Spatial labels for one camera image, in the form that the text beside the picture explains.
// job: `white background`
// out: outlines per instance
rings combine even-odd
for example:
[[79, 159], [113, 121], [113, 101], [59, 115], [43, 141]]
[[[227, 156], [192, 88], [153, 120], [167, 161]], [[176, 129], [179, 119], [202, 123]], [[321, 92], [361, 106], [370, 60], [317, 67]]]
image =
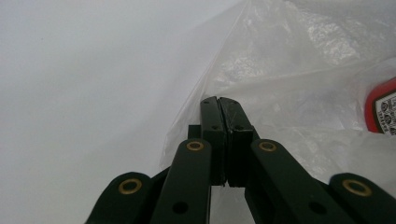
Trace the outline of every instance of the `white background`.
[[243, 6], [2, 1], [0, 223], [83, 223], [116, 176], [157, 174]]

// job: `white plastic sheet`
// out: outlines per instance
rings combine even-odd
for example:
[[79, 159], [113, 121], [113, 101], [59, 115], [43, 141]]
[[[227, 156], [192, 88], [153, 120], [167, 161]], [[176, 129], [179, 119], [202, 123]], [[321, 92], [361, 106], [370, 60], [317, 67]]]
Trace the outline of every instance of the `white plastic sheet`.
[[[350, 172], [396, 196], [396, 138], [369, 133], [363, 116], [369, 91], [396, 77], [395, 11], [389, 0], [247, 2], [169, 131], [162, 167], [199, 123], [199, 102], [217, 95], [314, 178]], [[211, 221], [253, 223], [243, 191], [213, 188]]]

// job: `plastic bag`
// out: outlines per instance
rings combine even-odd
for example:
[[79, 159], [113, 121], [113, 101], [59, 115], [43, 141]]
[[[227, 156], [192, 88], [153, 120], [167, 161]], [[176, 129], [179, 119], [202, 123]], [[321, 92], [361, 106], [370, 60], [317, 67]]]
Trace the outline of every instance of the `plastic bag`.
[[[169, 131], [171, 164], [199, 102], [237, 100], [260, 137], [281, 143], [314, 178], [363, 175], [396, 196], [396, 138], [369, 133], [363, 107], [396, 77], [394, 1], [247, 2]], [[212, 223], [253, 223], [242, 189], [212, 188]]]

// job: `hole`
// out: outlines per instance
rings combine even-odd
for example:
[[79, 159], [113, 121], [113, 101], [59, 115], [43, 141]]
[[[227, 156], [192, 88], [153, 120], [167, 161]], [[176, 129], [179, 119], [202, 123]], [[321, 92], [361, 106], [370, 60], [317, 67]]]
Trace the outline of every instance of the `hole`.
[[373, 194], [372, 190], [367, 185], [361, 183], [358, 180], [346, 179], [343, 181], [343, 186], [349, 192], [361, 197], [369, 197]]
[[173, 210], [177, 214], [185, 214], [189, 210], [189, 205], [184, 202], [175, 203]]
[[241, 130], [244, 130], [244, 126], [236, 125], [235, 129], [241, 131]]
[[202, 144], [201, 142], [198, 142], [198, 141], [189, 142], [187, 144], [187, 149], [189, 149], [191, 151], [199, 151], [203, 148], [204, 148], [204, 144]]
[[138, 179], [127, 179], [122, 181], [119, 185], [119, 192], [121, 194], [133, 194], [142, 188], [142, 181]]
[[312, 202], [309, 204], [309, 208], [316, 214], [324, 215], [327, 213], [327, 209], [325, 206], [321, 205], [320, 203]]

